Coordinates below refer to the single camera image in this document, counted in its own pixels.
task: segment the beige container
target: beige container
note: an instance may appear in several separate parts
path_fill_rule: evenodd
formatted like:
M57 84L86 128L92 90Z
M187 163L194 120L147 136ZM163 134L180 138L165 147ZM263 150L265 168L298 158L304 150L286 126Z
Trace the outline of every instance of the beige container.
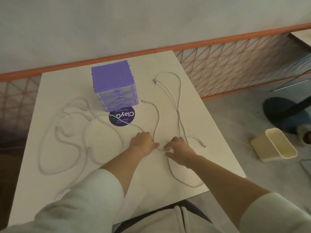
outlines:
M278 128L267 129L264 133L251 140L251 145L264 162L289 159L296 157L298 154L295 147Z

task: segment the plastic bin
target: plastic bin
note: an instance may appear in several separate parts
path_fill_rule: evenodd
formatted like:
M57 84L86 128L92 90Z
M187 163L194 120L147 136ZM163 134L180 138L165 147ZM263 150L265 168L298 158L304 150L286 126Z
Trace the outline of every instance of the plastic bin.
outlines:
M138 104L128 61L92 67L93 87L107 112Z
M250 143L259 158L264 162L290 159L298 154L295 147L278 128L267 129L264 133L251 140Z

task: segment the person's left hand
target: person's left hand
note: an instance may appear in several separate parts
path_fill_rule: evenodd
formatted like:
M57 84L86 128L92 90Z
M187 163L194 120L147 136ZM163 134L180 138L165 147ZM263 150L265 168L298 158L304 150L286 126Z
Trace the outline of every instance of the person's left hand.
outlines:
M137 151L145 157L149 155L155 148L158 148L160 143L154 143L150 132L139 132L130 141L130 147L137 149Z

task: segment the purple lid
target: purple lid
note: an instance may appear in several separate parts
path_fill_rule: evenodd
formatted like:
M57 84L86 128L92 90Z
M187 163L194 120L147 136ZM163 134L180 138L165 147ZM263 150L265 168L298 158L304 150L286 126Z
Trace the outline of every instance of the purple lid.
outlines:
M92 67L95 93L106 92L135 84L128 61Z

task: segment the white sleeve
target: white sleeve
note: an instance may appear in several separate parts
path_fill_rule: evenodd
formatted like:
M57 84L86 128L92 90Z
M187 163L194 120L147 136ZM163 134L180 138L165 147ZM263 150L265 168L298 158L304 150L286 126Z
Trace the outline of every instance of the white sleeve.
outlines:
M11 226L2 233L110 233L123 201L118 179L107 170L97 169L61 200L41 209L32 222Z
M266 194L245 211L241 233L311 232L311 217L276 193Z

